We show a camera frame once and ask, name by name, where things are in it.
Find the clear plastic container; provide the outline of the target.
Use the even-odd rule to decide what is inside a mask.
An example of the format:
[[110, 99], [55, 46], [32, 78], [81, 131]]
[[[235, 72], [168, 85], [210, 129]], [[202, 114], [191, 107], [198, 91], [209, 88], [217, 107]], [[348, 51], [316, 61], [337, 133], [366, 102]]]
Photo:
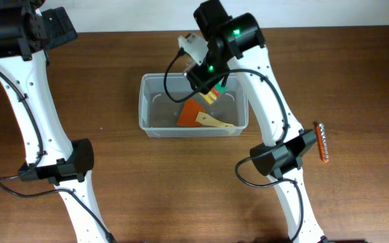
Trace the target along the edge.
[[209, 104], [200, 94], [192, 97], [205, 108], [205, 113], [221, 122], [235, 125], [234, 128], [178, 126], [184, 103], [175, 103], [169, 99], [163, 88], [163, 77], [163, 74], [146, 74], [141, 81], [139, 126], [151, 138], [239, 136], [248, 126], [249, 103], [234, 76], [228, 78], [224, 93], [214, 103]]

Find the red scraper with wooden handle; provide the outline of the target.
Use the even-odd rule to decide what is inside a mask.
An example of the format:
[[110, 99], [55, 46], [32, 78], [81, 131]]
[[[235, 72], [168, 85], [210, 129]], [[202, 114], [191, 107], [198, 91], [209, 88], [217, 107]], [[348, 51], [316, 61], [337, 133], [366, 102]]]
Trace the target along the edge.
[[217, 128], [234, 127], [233, 124], [220, 121], [207, 114], [203, 106], [194, 99], [189, 99], [185, 102], [176, 124], [185, 128], [195, 128], [200, 126], [211, 126]]

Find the masonry drill bit red case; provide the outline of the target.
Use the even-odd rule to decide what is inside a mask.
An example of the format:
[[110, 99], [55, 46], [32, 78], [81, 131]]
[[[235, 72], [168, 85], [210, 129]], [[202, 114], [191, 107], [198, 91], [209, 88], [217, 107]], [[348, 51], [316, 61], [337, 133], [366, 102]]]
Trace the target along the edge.
[[317, 134], [320, 158], [324, 163], [327, 163], [330, 161], [330, 158], [329, 158], [328, 145], [326, 140], [325, 125], [323, 123], [318, 123], [315, 127], [315, 131]]

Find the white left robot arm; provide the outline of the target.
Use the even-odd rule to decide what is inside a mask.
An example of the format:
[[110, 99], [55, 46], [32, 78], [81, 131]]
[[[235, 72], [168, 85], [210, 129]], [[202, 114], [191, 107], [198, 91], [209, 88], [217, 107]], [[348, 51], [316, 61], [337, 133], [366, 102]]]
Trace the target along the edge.
[[77, 36], [62, 7], [42, 10], [41, 1], [0, 0], [0, 83], [26, 153], [15, 179], [48, 181], [66, 206], [78, 242], [113, 242], [93, 190], [92, 144], [67, 137], [47, 79], [48, 52]]

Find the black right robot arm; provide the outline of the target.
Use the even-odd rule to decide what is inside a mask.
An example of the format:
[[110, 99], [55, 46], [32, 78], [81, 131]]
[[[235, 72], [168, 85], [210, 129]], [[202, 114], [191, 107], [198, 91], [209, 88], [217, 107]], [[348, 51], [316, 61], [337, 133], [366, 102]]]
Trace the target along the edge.
[[218, 0], [205, 1], [193, 13], [202, 35], [179, 39], [194, 63], [184, 75], [194, 93], [207, 94], [229, 76], [245, 92], [257, 118], [262, 143], [240, 167], [252, 162], [279, 198], [291, 242], [327, 242], [309, 201], [303, 179], [303, 155], [317, 142], [291, 112], [275, 79], [264, 35], [250, 13], [233, 18]]

